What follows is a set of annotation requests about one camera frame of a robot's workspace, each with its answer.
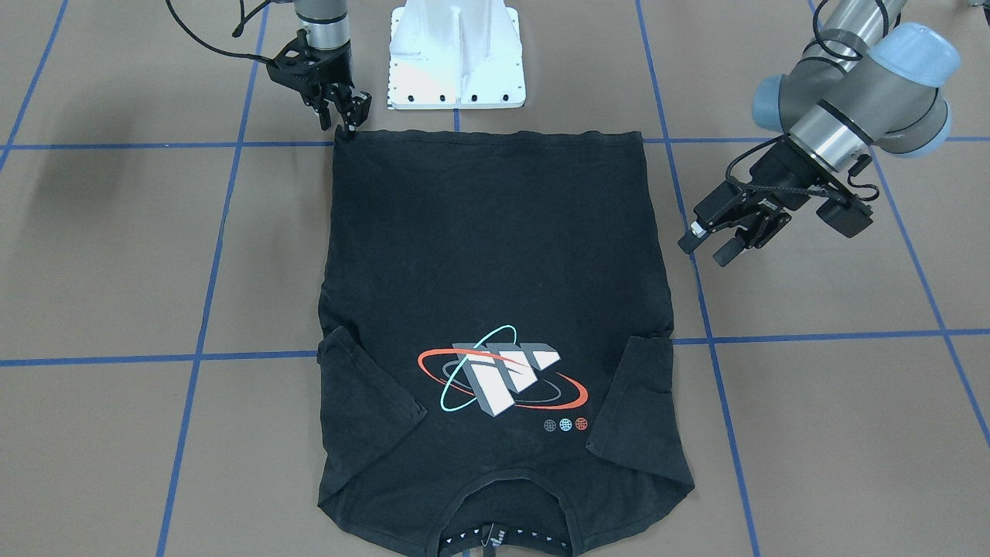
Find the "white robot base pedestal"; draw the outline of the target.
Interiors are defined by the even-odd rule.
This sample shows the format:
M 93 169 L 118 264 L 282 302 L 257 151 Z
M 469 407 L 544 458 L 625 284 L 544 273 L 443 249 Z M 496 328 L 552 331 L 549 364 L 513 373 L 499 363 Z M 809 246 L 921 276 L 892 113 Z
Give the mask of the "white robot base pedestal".
M 391 13 L 387 106 L 524 106 L 520 15 L 503 1 L 407 1 Z

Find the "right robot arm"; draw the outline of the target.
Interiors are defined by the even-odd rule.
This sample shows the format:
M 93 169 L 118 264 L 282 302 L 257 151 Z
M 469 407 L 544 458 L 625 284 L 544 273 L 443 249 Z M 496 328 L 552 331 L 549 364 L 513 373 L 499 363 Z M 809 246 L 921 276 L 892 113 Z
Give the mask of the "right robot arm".
M 292 67 L 304 102 L 317 113 L 324 131 L 331 120 L 329 106 L 334 106 L 351 138 L 367 120 L 371 97 L 358 91 L 353 80 L 347 1 L 295 1 L 294 6 L 300 28 Z

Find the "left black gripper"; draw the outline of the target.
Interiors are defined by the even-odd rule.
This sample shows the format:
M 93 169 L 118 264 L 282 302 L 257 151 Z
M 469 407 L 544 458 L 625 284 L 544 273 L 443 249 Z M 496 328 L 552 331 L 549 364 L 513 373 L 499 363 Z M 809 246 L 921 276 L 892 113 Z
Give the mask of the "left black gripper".
M 831 174 L 790 136 L 777 136 L 728 163 L 724 180 L 715 188 L 715 202 L 696 206 L 695 220 L 678 247 L 692 255 L 707 237 L 732 228 L 735 235 L 713 256 L 720 267 L 727 267 L 743 251 L 770 243 L 791 222 L 791 211 L 813 197 L 831 200 L 835 195 Z

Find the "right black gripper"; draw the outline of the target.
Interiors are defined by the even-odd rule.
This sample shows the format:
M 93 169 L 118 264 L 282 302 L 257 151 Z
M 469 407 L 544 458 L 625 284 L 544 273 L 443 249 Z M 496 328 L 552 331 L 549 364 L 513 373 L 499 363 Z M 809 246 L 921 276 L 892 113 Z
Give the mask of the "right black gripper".
M 298 63 L 305 67 L 304 81 L 310 84 L 310 93 L 302 93 L 304 105 L 316 107 L 319 129 L 328 131 L 333 120 L 333 109 L 343 106 L 343 130 L 353 138 L 358 128 L 367 122 L 373 98 L 366 91 L 353 89 L 351 75 L 351 47 L 340 46 L 333 50 L 304 47 L 298 54 Z M 316 101 L 317 93 L 322 97 Z

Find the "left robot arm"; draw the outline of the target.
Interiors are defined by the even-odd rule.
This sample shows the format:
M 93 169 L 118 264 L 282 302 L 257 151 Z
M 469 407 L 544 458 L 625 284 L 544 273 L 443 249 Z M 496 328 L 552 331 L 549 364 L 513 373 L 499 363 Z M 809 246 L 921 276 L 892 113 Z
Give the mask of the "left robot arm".
M 754 123 L 773 138 L 747 151 L 758 155 L 749 178 L 733 174 L 694 208 L 678 242 L 692 254 L 708 237 L 731 229 L 714 253 L 719 265 L 761 249 L 794 211 L 820 198 L 817 216 L 844 237 L 873 222 L 879 188 L 855 183 L 872 162 L 869 150 L 923 156 L 950 136 L 954 114 L 943 87 L 961 66 L 958 50 L 933 29 L 903 22 L 902 1 L 841 1 L 821 22 L 786 74 L 763 79 L 754 93 Z

